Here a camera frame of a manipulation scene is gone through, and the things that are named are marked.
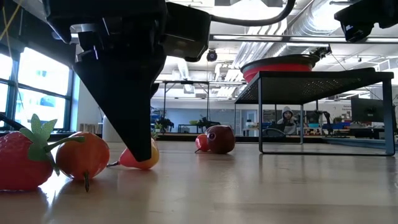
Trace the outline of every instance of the hoodie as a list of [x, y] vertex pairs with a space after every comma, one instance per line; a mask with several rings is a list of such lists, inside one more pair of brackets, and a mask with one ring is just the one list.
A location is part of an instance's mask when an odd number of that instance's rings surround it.
[[[286, 120], [284, 116], [284, 113], [287, 111], [292, 113], [292, 117], [289, 120]], [[296, 134], [297, 122], [296, 119], [293, 117], [292, 110], [288, 106], [285, 106], [285, 108], [282, 110], [282, 119], [278, 120], [277, 124], [285, 124], [285, 134]]]

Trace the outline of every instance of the fruit stem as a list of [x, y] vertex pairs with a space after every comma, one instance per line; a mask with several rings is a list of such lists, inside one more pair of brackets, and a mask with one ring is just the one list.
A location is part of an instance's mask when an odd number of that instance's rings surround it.
[[50, 152], [53, 148], [61, 145], [62, 143], [68, 142], [68, 141], [84, 142], [85, 141], [85, 137], [84, 136], [78, 136], [78, 137], [69, 137], [69, 138], [61, 139], [61, 140], [57, 141], [56, 143], [53, 143], [53, 144], [48, 145], [48, 146], [44, 146], [44, 151], [46, 153]]
[[86, 189], [86, 192], [88, 192], [90, 189], [90, 182], [88, 180], [88, 171], [86, 171], [84, 173], [84, 175], [85, 175], [85, 189]]
[[112, 167], [112, 166], [117, 166], [117, 165], [120, 165], [119, 161], [116, 161], [116, 162], [113, 162], [111, 164], [108, 164], [108, 165], [106, 165], [106, 167]]

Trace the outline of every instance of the fake fruit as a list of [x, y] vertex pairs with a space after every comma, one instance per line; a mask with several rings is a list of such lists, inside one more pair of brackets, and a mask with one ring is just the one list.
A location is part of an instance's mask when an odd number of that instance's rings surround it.
[[53, 169], [59, 175], [51, 150], [65, 141], [84, 138], [66, 138], [48, 145], [56, 122], [55, 119], [41, 125], [39, 117], [33, 114], [32, 131], [21, 128], [0, 138], [0, 190], [35, 190], [51, 176]]
[[207, 145], [207, 135], [206, 134], [200, 134], [195, 140], [195, 145], [197, 146], [198, 150], [195, 151], [202, 151], [202, 152], [207, 152], [209, 151], [209, 146]]
[[142, 170], [148, 170], [152, 168], [159, 161], [159, 150], [157, 149], [156, 142], [153, 138], [150, 139], [150, 143], [151, 143], [150, 159], [142, 162], [137, 162], [136, 158], [134, 158], [130, 150], [126, 148], [120, 155], [119, 161], [114, 162], [112, 164], [108, 164], [107, 167], [123, 165], [125, 167], [134, 167]]
[[84, 137], [84, 143], [66, 142], [57, 151], [55, 161], [69, 178], [84, 180], [85, 189], [90, 189], [89, 180], [98, 175], [109, 161], [107, 143], [95, 134], [75, 133], [70, 138]]
[[216, 154], [227, 154], [235, 147], [232, 129], [225, 125], [215, 125], [206, 130], [209, 149]]

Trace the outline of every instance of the red plastic bowl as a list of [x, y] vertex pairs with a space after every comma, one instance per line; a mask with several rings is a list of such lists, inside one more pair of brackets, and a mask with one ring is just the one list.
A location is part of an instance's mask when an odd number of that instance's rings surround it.
[[264, 58], [245, 64], [241, 68], [243, 78], [249, 83], [258, 72], [280, 71], [280, 72], [311, 72], [319, 61], [313, 55], [286, 55], [274, 58]]

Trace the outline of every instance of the person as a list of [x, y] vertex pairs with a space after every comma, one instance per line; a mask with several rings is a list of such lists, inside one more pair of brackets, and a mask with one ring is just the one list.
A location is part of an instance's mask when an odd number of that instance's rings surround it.
[[282, 119], [278, 120], [277, 124], [285, 125], [285, 134], [296, 134], [297, 132], [297, 120], [293, 117], [293, 112], [288, 106], [285, 106], [282, 110]]

